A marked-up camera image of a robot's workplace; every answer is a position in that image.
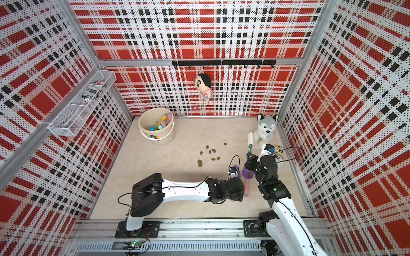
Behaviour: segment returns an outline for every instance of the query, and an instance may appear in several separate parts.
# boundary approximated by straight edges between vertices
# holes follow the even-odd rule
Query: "beige bucket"
[[[156,131],[150,131],[151,126],[155,126],[155,122],[161,120],[161,118],[168,113],[172,113],[165,108],[150,109],[138,118],[138,127],[142,136],[146,139],[155,142],[156,144],[163,145],[169,143],[175,136],[174,130],[174,115],[171,117],[171,121],[165,128]]]

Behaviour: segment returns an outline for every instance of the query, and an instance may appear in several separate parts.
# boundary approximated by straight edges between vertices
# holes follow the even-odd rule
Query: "plaid wall panel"
[[[301,57],[324,0],[69,0],[102,59]]]
[[[327,25],[285,131],[344,255],[410,255],[410,2],[339,1]]]
[[[92,68],[56,1],[0,4],[0,165]]]
[[[275,114],[282,104],[296,65],[209,66],[191,69],[172,66],[110,67],[115,82],[134,116],[148,109],[165,107],[175,115]],[[207,74],[214,97],[206,101],[197,91],[194,78]]]
[[[76,137],[49,136],[0,193],[0,255],[59,255],[89,217],[131,121],[108,91]]]

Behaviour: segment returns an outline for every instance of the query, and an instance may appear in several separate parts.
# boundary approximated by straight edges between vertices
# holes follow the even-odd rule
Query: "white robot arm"
[[[259,223],[275,240],[285,256],[327,255],[309,232],[292,199],[281,198],[273,203],[272,209],[259,214],[262,218],[259,219]]]
[[[259,213],[259,230],[271,236],[285,256],[326,256],[300,217],[289,191],[278,180],[278,167],[283,159],[270,144],[262,146],[260,156],[246,155],[245,168],[255,173],[258,188],[272,210]],[[244,185],[239,178],[201,182],[174,182],[155,173],[132,187],[132,203],[127,219],[120,222],[116,238],[138,237],[143,230],[144,216],[151,214],[161,203],[194,200],[221,204],[226,199],[242,201]]]

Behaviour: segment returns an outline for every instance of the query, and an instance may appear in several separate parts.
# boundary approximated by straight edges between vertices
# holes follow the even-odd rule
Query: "toy shovel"
[[[245,191],[244,191],[244,196],[247,197],[249,195],[249,179],[253,178],[255,175],[254,172],[251,170],[246,169],[245,167],[242,169],[242,176],[246,178],[245,181]]]

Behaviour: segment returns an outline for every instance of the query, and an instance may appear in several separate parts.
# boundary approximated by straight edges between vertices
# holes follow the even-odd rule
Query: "marble floor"
[[[153,173],[162,173],[163,179],[182,182],[202,181],[206,176],[226,179],[229,162],[236,154],[240,156],[239,169],[242,170],[248,151],[247,134],[255,130],[256,123],[256,118],[176,118],[175,138],[169,144],[156,145],[140,134],[138,119],[135,119],[90,219],[124,219],[128,207],[118,204],[117,198],[131,192],[132,185]],[[275,131],[273,142],[274,145],[282,145],[278,131]],[[205,148],[207,145],[216,153],[209,154]],[[256,145],[252,153],[259,155],[260,151]],[[219,161],[211,160],[218,156],[221,158]],[[232,166],[237,165],[237,159],[233,160]],[[289,162],[284,162],[278,174],[291,193],[299,214],[306,216]],[[255,178],[250,180],[249,196],[242,202],[227,200],[221,205],[196,201],[167,202],[146,218],[255,217],[270,210],[257,184]],[[120,200],[131,204],[131,195]]]

